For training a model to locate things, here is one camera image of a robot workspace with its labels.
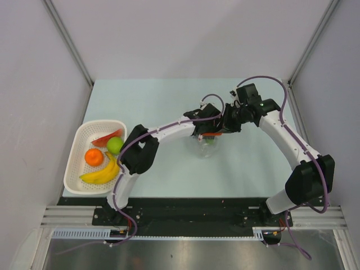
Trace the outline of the clear zip top bag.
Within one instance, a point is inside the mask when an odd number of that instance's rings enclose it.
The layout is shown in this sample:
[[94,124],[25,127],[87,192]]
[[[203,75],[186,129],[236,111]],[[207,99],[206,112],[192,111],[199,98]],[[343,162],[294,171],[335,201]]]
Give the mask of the clear zip top bag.
[[[216,145],[207,145],[206,139],[215,139],[217,140]],[[191,136],[186,139],[186,147],[188,151],[196,156],[197,158],[210,158],[219,150],[219,136]]]

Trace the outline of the fake green apple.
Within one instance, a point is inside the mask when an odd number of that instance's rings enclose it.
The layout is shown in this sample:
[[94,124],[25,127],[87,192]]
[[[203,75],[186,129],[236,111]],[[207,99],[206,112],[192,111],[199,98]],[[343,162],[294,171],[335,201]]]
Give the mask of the fake green apple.
[[120,150],[123,146],[123,140],[120,137],[113,137],[108,140],[106,144],[106,148],[108,152],[112,153],[113,155],[119,155]]

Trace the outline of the fake watermelon slice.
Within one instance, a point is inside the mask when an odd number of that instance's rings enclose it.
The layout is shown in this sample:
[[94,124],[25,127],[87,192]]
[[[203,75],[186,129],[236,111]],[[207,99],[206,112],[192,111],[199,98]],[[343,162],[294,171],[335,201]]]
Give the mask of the fake watermelon slice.
[[106,136],[100,137],[94,141],[92,141],[92,145],[95,147],[106,147],[108,141],[114,137],[121,137],[123,134],[123,130],[122,129],[118,129]]

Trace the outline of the fake yellow banana bunch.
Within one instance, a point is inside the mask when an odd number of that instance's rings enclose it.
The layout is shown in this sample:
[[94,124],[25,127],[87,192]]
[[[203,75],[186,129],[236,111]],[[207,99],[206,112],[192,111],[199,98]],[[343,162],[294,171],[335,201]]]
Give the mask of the fake yellow banana bunch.
[[93,173],[87,173],[81,175],[79,178],[88,184],[102,185],[112,181],[120,172],[120,166],[116,162],[113,154],[105,152],[105,155],[109,158],[109,163],[103,170],[99,170]]

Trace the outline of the fake orange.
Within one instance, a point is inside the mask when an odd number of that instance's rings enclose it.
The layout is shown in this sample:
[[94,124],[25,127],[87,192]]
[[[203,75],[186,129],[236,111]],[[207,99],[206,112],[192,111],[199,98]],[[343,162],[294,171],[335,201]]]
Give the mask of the fake orange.
[[89,166],[97,167],[104,162],[104,155],[99,149],[91,148],[85,153],[84,159]]

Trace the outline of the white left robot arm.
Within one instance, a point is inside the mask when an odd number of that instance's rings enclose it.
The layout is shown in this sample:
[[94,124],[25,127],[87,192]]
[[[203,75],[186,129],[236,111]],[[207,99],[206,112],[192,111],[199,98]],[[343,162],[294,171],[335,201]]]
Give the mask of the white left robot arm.
[[107,221],[113,225],[123,221],[123,209],[128,204],[133,186],[138,177],[153,165],[161,143],[211,133],[218,128],[221,112],[205,116],[202,113],[201,110],[190,111],[178,120],[154,129],[147,129],[141,124],[134,127],[118,157],[121,172],[113,191],[107,196],[109,207],[104,215]]

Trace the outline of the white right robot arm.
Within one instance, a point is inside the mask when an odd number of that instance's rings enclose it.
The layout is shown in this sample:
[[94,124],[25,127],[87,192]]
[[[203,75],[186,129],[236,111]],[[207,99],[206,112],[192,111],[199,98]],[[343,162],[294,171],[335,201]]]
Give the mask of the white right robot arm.
[[223,127],[237,132],[242,124],[254,123],[265,132],[287,159],[292,173],[282,191],[269,197],[259,212],[260,221],[274,225],[280,213],[295,209],[322,196],[324,213],[329,205],[335,161],[331,155],[321,155],[290,127],[281,108],[272,99],[254,103],[227,103],[223,112]]

